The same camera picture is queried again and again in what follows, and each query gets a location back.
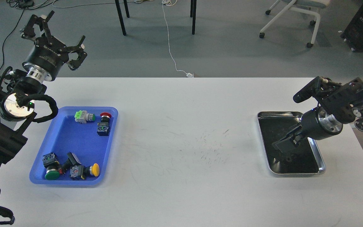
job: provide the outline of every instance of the white table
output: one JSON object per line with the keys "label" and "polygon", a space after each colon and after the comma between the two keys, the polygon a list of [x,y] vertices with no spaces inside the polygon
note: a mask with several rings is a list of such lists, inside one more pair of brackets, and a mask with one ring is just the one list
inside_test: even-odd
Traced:
{"label": "white table", "polygon": [[[95,187],[32,184],[49,122],[0,169],[0,205],[15,226],[363,227],[363,151],[351,131],[318,141],[326,173],[281,178],[267,168],[256,115],[306,112],[292,96],[311,79],[57,78],[63,106],[113,106],[107,172]],[[39,116],[47,105],[36,103]]]}

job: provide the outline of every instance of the gray floor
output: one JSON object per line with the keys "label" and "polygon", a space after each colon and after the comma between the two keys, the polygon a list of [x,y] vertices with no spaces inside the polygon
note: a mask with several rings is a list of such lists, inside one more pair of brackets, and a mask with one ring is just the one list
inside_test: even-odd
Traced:
{"label": "gray floor", "polygon": [[[40,4],[44,0],[35,0]],[[56,6],[110,0],[60,0]],[[313,19],[288,11],[259,39],[260,29],[274,17],[265,15],[274,0],[198,0],[196,34],[191,34],[190,1],[165,7],[171,52],[179,69],[200,77],[329,77],[347,83],[363,79],[363,53],[351,52],[340,38],[362,0],[332,1],[321,11],[321,25],[313,48]],[[52,35],[75,45],[85,35],[88,57],[75,72],[64,67],[59,77],[184,77],[176,72],[168,53],[167,29],[160,0],[129,3],[131,18],[125,19],[127,36],[121,33],[114,4],[56,9],[52,6],[25,11],[16,31],[5,44],[5,67],[21,69],[33,44],[20,38],[30,15],[55,14],[49,21]],[[4,38],[15,26],[21,10],[0,0],[0,65]]]}

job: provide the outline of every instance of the white chair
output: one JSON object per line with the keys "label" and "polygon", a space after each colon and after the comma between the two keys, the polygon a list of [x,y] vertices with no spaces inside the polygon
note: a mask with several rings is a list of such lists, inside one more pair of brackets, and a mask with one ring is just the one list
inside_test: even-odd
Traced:
{"label": "white chair", "polygon": [[[288,4],[285,6],[281,12],[279,12],[268,24],[266,24],[260,30],[260,38],[263,39],[265,35],[265,30],[270,27],[281,15],[283,15],[288,9],[300,13],[306,13],[314,16],[314,20],[310,22],[311,26],[314,26],[314,31],[312,35],[312,40],[310,43],[306,44],[306,47],[311,48],[316,40],[317,30],[319,29],[320,24],[320,9],[326,8],[330,4],[330,0],[277,0],[266,12],[265,14],[269,15],[271,10],[280,2]],[[301,9],[295,6],[304,6],[309,7],[309,9]]]}

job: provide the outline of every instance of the black table leg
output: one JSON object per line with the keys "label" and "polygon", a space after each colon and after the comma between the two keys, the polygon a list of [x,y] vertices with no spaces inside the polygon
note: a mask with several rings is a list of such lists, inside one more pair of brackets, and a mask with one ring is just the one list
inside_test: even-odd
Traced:
{"label": "black table leg", "polygon": [[190,17],[193,17],[193,0],[190,2]]}
{"label": "black table leg", "polygon": [[128,12],[127,0],[124,0],[124,8],[125,8],[125,15],[127,16],[127,18],[130,18],[130,13]]}
{"label": "black table leg", "polygon": [[127,32],[125,32],[123,15],[121,14],[120,3],[119,3],[118,0],[115,0],[115,1],[116,1],[116,8],[117,8],[117,13],[118,13],[118,18],[120,20],[121,30],[123,31],[123,36],[125,36],[125,35],[127,35]]}
{"label": "black table leg", "polygon": [[197,9],[197,0],[193,0],[193,30],[191,34],[196,33],[196,9]]}

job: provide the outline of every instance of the yellow button cap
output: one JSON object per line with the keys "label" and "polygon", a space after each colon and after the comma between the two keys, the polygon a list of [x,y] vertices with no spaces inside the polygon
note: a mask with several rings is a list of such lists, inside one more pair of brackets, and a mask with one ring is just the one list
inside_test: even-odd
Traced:
{"label": "yellow button cap", "polygon": [[92,166],[92,174],[97,177],[99,176],[99,173],[101,172],[101,169],[99,168],[99,165],[97,163],[93,164]]}

